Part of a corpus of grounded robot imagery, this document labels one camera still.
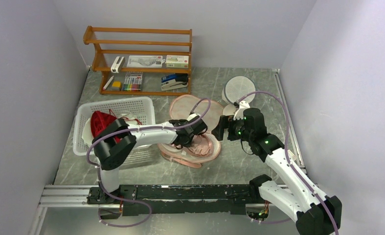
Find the floral peach laundry bag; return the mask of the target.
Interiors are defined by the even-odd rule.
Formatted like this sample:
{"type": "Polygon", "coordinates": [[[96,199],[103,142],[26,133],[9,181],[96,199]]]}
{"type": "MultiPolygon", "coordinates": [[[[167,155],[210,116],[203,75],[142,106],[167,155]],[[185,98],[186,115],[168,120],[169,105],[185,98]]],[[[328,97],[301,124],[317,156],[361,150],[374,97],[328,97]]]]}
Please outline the floral peach laundry bag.
{"type": "Polygon", "coordinates": [[[169,108],[169,116],[171,119],[186,119],[191,111],[203,114],[208,106],[210,106],[210,108],[203,117],[203,121],[208,126],[208,130],[204,134],[206,134],[213,143],[213,153],[208,157],[193,157],[180,148],[175,148],[173,144],[158,144],[160,154],[164,159],[191,168],[200,168],[203,163],[212,161],[218,157],[221,152],[221,144],[212,135],[211,131],[216,127],[219,122],[219,117],[223,113],[223,106],[221,104],[214,100],[200,101],[196,96],[185,94],[172,101],[169,108]]]}

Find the pink satin bra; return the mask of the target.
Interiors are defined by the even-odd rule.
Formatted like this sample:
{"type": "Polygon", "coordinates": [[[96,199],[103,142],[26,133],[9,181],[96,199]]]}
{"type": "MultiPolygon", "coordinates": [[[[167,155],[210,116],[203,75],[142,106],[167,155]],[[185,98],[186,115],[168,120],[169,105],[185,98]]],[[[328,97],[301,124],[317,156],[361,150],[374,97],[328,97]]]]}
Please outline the pink satin bra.
{"type": "Polygon", "coordinates": [[[189,147],[181,147],[181,150],[193,157],[208,157],[213,153],[214,147],[210,138],[203,134],[195,136],[192,139],[191,145],[189,147]]]}

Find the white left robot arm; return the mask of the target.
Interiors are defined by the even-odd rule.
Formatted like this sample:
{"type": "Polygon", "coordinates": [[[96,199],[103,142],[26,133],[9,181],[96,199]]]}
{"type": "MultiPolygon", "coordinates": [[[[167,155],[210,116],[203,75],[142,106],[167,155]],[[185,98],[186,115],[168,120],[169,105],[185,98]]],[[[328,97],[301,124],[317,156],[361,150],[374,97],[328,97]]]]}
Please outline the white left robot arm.
{"type": "Polygon", "coordinates": [[[98,161],[101,198],[109,204],[119,200],[118,169],[135,148],[159,143],[187,147],[195,136],[207,129],[200,116],[172,119],[155,125],[131,125],[121,118],[116,119],[94,138],[89,147],[98,161]]]}

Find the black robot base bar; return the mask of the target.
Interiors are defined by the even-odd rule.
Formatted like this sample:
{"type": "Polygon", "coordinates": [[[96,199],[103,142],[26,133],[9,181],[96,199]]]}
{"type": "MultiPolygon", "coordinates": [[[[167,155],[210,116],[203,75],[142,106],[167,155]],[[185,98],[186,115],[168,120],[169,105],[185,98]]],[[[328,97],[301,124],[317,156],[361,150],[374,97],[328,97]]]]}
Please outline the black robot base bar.
{"type": "Polygon", "coordinates": [[[111,210],[107,218],[176,213],[217,213],[245,215],[264,209],[266,202],[249,184],[232,185],[120,185],[108,196],[91,187],[87,204],[111,210]]]}

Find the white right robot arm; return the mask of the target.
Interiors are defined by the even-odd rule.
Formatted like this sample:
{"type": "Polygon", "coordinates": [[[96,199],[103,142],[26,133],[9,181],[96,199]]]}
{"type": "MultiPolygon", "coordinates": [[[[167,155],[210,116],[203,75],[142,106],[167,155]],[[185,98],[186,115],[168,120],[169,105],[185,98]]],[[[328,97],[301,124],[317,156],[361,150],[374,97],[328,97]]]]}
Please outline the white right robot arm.
{"type": "Polygon", "coordinates": [[[251,180],[249,197],[255,203],[266,200],[276,205],[296,225],[301,235],[336,234],[341,226],[342,203],[318,188],[288,156],[284,143],[267,131],[257,108],[246,108],[239,117],[220,116],[212,135],[221,141],[245,141],[252,153],[273,169],[287,186],[279,187],[267,175],[251,180]]]}

